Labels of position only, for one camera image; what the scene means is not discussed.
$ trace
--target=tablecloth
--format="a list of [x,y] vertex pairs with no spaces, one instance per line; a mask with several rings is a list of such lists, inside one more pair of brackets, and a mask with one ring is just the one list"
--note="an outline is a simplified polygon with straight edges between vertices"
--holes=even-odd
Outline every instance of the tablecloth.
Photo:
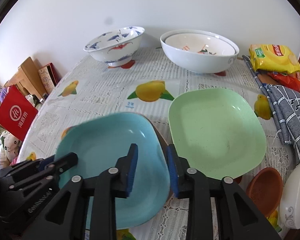
[[[161,48],[141,48],[133,59],[130,69],[108,68],[107,64],[95,61],[87,55],[74,69],[62,78],[43,104],[34,119],[18,161],[25,160],[32,152],[37,158],[47,158],[56,153],[65,129],[87,120],[114,112],[137,112],[145,115],[159,132],[172,143],[168,109],[171,101],[159,99],[143,102],[127,99],[136,86],[152,80],[165,81],[166,89],[176,97],[184,92],[213,87],[231,89],[243,96],[253,108],[260,90],[250,70],[242,60],[236,60],[226,71],[226,76],[196,74],[173,64]],[[65,93],[65,89],[76,84],[75,92]],[[293,151],[284,146],[276,136],[273,119],[258,118],[266,135],[266,154],[259,166],[244,174],[240,186],[245,190],[252,178],[263,168],[276,168],[285,183],[294,168]],[[218,239],[217,217],[214,199],[213,209],[214,239]],[[149,222],[130,229],[137,240],[184,240],[186,235],[188,200],[170,198],[161,211]],[[284,238],[288,229],[278,219],[282,228],[279,235]]]

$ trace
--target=metal rivet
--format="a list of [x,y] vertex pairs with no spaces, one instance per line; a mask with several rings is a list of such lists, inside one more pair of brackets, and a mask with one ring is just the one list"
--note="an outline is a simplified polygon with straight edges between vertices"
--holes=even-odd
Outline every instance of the metal rivet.
[[81,180],[81,177],[79,175],[75,175],[71,178],[72,182],[79,182]]
[[231,177],[225,177],[223,180],[227,184],[232,184],[233,183],[233,179]]
[[110,174],[116,174],[119,170],[116,167],[112,167],[108,170]]
[[195,173],[197,173],[197,170],[196,170],[195,168],[188,168],[188,169],[187,169],[187,172],[188,172],[189,174],[195,174]]

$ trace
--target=red box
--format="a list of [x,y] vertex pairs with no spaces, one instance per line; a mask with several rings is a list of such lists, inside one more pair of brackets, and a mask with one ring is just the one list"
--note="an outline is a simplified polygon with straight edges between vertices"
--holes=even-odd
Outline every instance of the red box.
[[0,105],[0,124],[23,141],[37,113],[38,110],[23,94],[15,86],[11,86]]

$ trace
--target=gray dish towel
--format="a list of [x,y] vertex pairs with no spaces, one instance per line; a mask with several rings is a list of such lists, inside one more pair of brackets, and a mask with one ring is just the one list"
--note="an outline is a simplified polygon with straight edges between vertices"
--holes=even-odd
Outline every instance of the gray dish towel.
[[252,68],[250,59],[243,56],[261,92],[268,98],[278,136],[283,144],[292,144],[296,164],[300,163],[300,93],[281,85],[261,83]]

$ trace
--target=white bowl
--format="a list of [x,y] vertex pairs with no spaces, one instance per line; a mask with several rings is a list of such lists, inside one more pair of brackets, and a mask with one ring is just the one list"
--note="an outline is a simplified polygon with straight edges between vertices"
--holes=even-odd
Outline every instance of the white bowl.
[[218,73],[231,67],[239,48],[231,40],[206,31],[174,30],[160,37],[166,56],[196,73]]
[[294,169],[283,188],[280,201],[281,222],[288,228],[300,228],[300,164]]
[[132,59],[144,32],[144,28],[136,26],[109,31],[94,38],[83,50],[97,61],[112,67],[121,66]]

